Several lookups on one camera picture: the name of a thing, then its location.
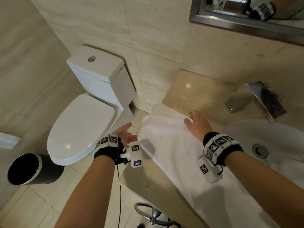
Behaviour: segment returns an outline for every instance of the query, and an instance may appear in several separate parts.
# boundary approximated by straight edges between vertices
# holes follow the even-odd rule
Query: countertop
[[[234,86],[181,70],[162,103],[186,116],[189,116],[189,110],[199,110],[204,113],[213,130],[219,132],[234,121],[263,118],[262,112],[254,103],[250,103],[239,113],[231,114],[228,111],[224,102],[236,89]],[[208,227],[146,153],[142,168],[128,165],[119,182],[185,227]]]

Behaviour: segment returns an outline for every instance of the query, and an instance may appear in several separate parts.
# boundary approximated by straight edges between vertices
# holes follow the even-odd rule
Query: human hand
[[[119,127],[117,130],[113,132],[113,134],[118,135],[119,138],[121,138],[121,143],[124,145],[124,148],[129,148],[129,145],[131,142],[137,141],[137,135],[132,135],[131,133],[128,133],[128,128],[130,128],[132,125],[131,122]]]
[[[213,131],[212,127],[207,119],[197,110],[191,110],[189,111],[189,114],[192,115],[191,119],[193,120],[193,123],[191,123],[189,119],[184,119],[184,123],[190,133],[203,142],[204,136]]]

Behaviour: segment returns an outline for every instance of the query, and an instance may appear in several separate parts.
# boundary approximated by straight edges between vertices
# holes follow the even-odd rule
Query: toilet lid
[[[85,157],[116,118],[113,107],[87,95],[79,95],[56,120],[48,137],[52,161],[69,165]]]

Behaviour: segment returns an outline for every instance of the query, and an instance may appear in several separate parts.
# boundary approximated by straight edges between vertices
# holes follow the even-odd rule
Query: flush button
[[[88,62],[93,62],[96,60],[96,57],[95,56],[91,56],[88,58]]]

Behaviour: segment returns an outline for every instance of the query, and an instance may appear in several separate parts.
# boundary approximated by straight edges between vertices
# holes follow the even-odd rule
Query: chrome faucet
[[[246,105],[254,101],[258,106],[261,106],[260,108],[270,123],[291,119],[291,115],[283,108],[277,97],[262,82],[256,81],[241,85],[225,102],[225,105],[230,113],[236,113],[243,111]]]

